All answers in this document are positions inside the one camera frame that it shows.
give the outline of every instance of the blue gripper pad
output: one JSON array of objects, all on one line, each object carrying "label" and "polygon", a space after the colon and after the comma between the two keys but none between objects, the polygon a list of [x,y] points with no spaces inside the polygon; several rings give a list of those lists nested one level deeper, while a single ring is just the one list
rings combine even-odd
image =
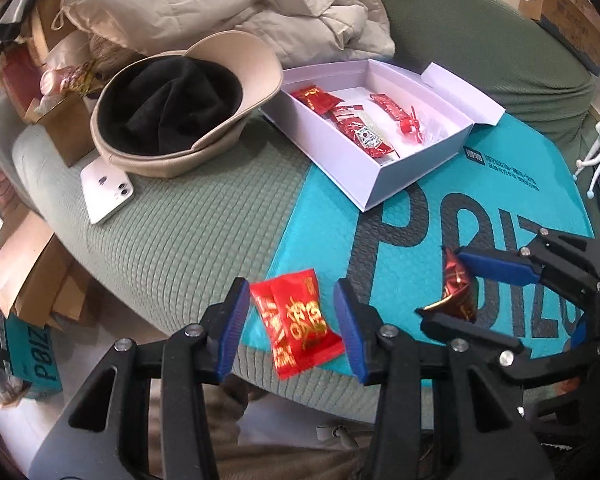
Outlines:
[{"label": "blue gripper pad", "polygon": [[216,373],[220,381],[229,374],[234,365],[235,353],[249,311],[249,298],[249,282],[243,278],[236,278],[223,302],[223,307],[227,306],[230,312],[218,349]]},{"label": "blue gripper pad", "polygon": [[464,251],[458,253],[458,258],[472,275],[488,280],[517,286],[530,285],[540,280],[540,275],[534,272],[531,265],[525,263],[498,260]]},{"label": "blue gripper pad", "polygon": [[342,280],[338,280],[333,287],[333,306],[336,310],[340,335],[347,351],[347,359],[351,371],[362,384],[368,378],[368,369],[365,363],[364,341],[355,317],[350,309],[350,298],[343,290]]}]

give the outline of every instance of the red candy wrapper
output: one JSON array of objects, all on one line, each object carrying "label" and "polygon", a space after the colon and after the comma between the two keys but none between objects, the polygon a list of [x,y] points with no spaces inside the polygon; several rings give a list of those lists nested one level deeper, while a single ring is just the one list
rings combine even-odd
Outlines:
[{"label": "red candy wrapper", "polygon": [[371,94],[369,96],[373,102],[387,112],[394,121],[398,121],[400,131],[405,135],[412,135],[419,143],[424,142],[422,132],[420,131],[420,121],[416,117],[416,110],[411,107],[411,115],[400,108],[393,99],[385,94]]},{"label": "red candy wrapper", "polygon": [[442,248],[442,298],[416,309],[421,316],[441,312],[449,316],[475,322],[478,314],[478,281],[467,272],[454,252]]},{"label": "red candy wrapper", "polygon": [[332,115],[338,129],[372,158],[388,155],[394,150],[382,139],[362,105],[336,106]]},{"label": "red candy wrapper", "polygon": [[327,94],[327,92],[318,88],[316,85],[296,90],[295,92],[291,92],[291,95],[299,101],[302,101],[318,115],[324,115],[330,112],[342,102],[342,99],[339,97]]},{"label": "red candy wrapper", "polygon": [[335,359],[344,343],[322,317],[313,269],[250,285],[281,380]]}]

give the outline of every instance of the teal mat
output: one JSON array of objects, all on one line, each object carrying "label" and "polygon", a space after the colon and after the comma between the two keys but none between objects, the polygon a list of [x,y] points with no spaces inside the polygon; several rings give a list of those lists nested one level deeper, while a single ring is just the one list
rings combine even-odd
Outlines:
[{"label": "teal mat", "polygon": [[[592,236],[558,149],[506,114],[497,126],[476,126],[463,153],[364,214],[313,166],[267,277],[313,267],[324,317],[338,331],[333,285],[347,276],[385,322],[427,340],[414,309],[440,298],[440,245],[513,249],[540,226]],[[534,356],[559,352],[576,321],[575,307],[541,285],[480,280],[479,305],[478,324],[520,337]],[[253,308],[242,342],[270,351]],[[351,375],[345,356],[323,368]]]}]

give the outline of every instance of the gold chinese character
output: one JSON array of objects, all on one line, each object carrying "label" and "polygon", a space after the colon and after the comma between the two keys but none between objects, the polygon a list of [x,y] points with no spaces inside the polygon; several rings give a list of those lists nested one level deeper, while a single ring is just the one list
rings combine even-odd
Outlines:
[{"label": "gold chinese character", "polygon": [[275,347],[273,350],[273,361],[276,368],[285,365],[296,366],[296,360],[290,352],[288,345]]},{"label": "gold chinese character", "polygon": [[315,287],[314,287],[314,279],[311,277],[305,278],[304,279],[304,285],[306,286],[306,291],[311,294],[314,295],[315,294]]},{"label": "gold chinese character", "polygon": [[310,301],[305,305],[301,301],[294,301],[293,298],[290,300],[291,304],[286,306],[286,316],[292,321],[289,332],[295,340],[302,340],[304,349],[312,335],[326,333],[327,324],[322,318],[317,301]]}]

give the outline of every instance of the white gift box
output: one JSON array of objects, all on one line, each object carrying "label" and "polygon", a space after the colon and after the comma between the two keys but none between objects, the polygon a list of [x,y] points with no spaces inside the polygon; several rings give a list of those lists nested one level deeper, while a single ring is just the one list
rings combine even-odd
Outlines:
[{"label": "white gift box", "polygon": [[[316,85],[344,102],[362,104],[395,153],[372,158],[292,92]],[[386,94],[421,124],[425,142],[399,131],[369,94]],[[284,71],[282,90],[262,107],[269,118],[360,209],[367,211],[455,156],[475,123],[497,124],[504,108],[442,67],[422,75],[374,60],[345,61]]]}]

